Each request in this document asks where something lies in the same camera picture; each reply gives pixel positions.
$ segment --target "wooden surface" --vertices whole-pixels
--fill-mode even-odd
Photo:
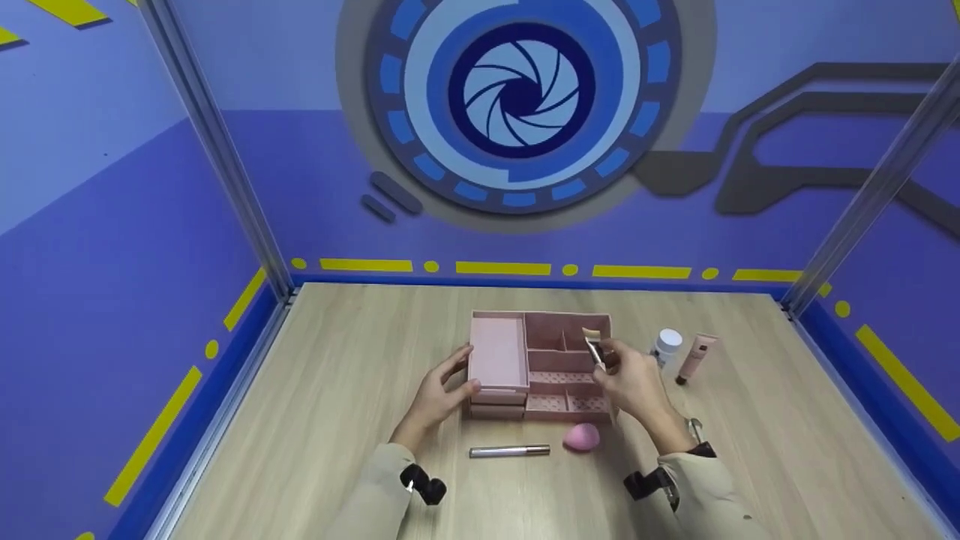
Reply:
[[[755,517],[782,538],[935,538],[907,489],[817,360],[765,295],[318,284],[305,286],[174,537],[321,538],[426,370],[468,340],[472,309],[609,313],[614,336],[721,336],[677,409],[700,418]],[[620,415],[590,455],[562,424],[450,418],[420,460],[449,492],[414,498],[400,538],[676,538],[665,497],[634,503],[621,481],[656,466]],[[468,459],[472,446],[539,444],[548,457]]]

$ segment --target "beauty blender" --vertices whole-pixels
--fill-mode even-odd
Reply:
[[[577,452],[589,452],[600,444],[600,430],[593,424],[577,424],[564,435],[564,446]]]

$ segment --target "sleeve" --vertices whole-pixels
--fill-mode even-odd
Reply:
[[[690,540],[765,540],[769,534],[733,491],[727,467],[716,457],[667,454],[660,466],[677,485],[680,506],[674,514]]]
[[[400,473],[413,462],[401,445],[376,447],[324,540],[396,540],[411,497]]]

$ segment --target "white bottle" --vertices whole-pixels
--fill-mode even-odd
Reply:
[[[684,338],[678,331],[665,328],[657,336],[657,343],[650,350],[650,355],[657,359],[657,366],[663,369],[663,366],[673,359],[673,356],[683,344]]]

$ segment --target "pink organizer box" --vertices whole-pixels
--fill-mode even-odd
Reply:
[[[609,422],[607,399],[593,383],[583,329],[610,337],[610,315],[548,311],[474,311],[468,378],[480,392],[472,418]]]

